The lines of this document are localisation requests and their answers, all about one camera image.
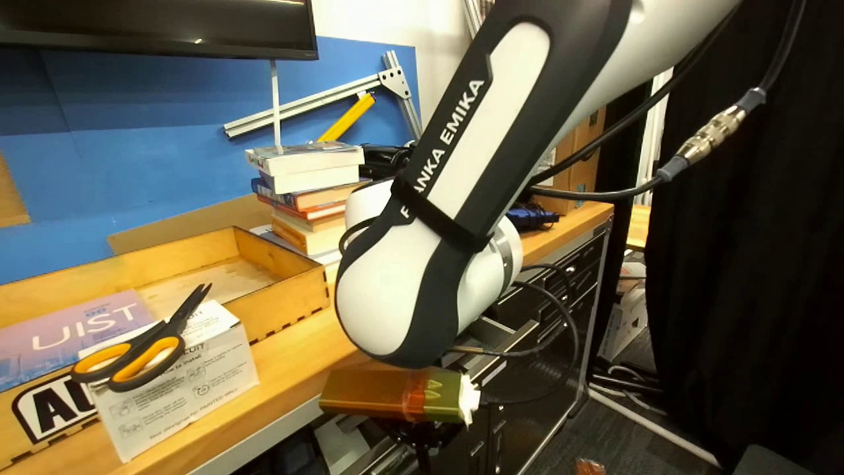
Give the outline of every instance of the cardboard box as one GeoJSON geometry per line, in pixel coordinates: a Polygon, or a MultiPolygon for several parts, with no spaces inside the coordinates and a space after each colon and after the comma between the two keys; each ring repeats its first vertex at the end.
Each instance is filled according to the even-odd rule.
{"type": "MultiPolygon", "coordinates": [[[[198,281],[214,281],[209,298],[243,321],[250,343],[330,306],[315,260],[228,227],[0,285],[0,329],[124,290],[136,290],[156,317],[168,317],[198,281]]],[[[81,429],[91,417],[91,400],[69,379],[65,367],[2,389],[0,469],[81,429]],[[40,404],[33,418],[50,424],[50,433],[32,433],[32,418],[15,412],[20,404],[40,404]]]]}
{"type": "MultiPolygon", "coordinates": [[[[599,136],[603,131],[603,116],[606,116],[603,111],[596,111],[583,124],[577,124],[567,136],[562,136],[553,148],[553,164],[573,156],[574,149],[588,144],[594,136],[599,136]]],[[[583,193],[583,190],[596,190],[596,177],[599,177],[599,152],[594,152],[588,161],[573,164],[570,168],[555,174],[552,185],[558,190],[583,193]]],[[[546,198],[546,194],[538,194],[534,202],[562,217],[583,205],[583,199],[562,199],[562,198],[546,198]]]]}
{"type": "Polygon", "coordinates": [[[120,461],[257,383],[244,329],[219,300],[202,300],[182,337],[185,353],[148,385],[124,393],[87,385],[120,461]]]}

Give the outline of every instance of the wooden workbench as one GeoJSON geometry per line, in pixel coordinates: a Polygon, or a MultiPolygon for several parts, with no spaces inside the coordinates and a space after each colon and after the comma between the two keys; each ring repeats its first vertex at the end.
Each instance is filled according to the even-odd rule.
{"type": "MultiPolygon", "coordinates": [[[[524,260],[540,260],[562,248],[567,240],[606,222],[612,205],[588,202],[570,211],[546,231],[530,231],[521,238],[524,260]]],[[[36,451],[2,475],[40,475],[40,473],[193,473],[209,459],[219,459],[231,449],[243,449],[243,441],[257,441],[276,418],[319,395],[327,368],[334,364],[356,364],[364,355],[344,339],[331,308],[319,310],[284,331],[276,331],[252,346],[252,360],[257,368],[257,385],[243,395],[227,400],[215,412],[201,417],[190,426],[120,465],[106,426],[91,421],[78,433],[36,451]]]]}

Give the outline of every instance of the stack of books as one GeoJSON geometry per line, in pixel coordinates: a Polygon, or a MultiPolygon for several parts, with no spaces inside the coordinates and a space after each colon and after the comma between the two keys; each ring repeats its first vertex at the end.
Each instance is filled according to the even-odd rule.
{"type": "Polygon", "coordinates": [[[344,198],[367,181],[358,174],[364,148],[267,148],[247,149],[244,161],[257,168],[250,186],[269,205],[271,235],[319,264],[339,260],[344,198]]]}

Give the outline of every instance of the tv screen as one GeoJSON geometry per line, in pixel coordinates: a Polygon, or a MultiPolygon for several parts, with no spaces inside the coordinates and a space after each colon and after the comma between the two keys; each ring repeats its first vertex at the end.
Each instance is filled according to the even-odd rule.
{"type": "Polygon", "coordinates": [[[0,0],[0,45],[315,58],[312,0],[0,0]]]}

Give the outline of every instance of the black strap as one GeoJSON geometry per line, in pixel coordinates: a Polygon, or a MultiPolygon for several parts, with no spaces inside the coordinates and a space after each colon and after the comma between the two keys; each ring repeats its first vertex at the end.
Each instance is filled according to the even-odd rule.
{"type": "Polygon", "coordinates": [[[478,254],[488,244],[484,235],[475,235],[437,205],[432,205],[422,193],[416,193],[404,177],[392,178],[392,198],[409,207],[410,217],[422,218],[432,231],[437,231],[445,242],[461,248],[465,254],[478,254]]]}

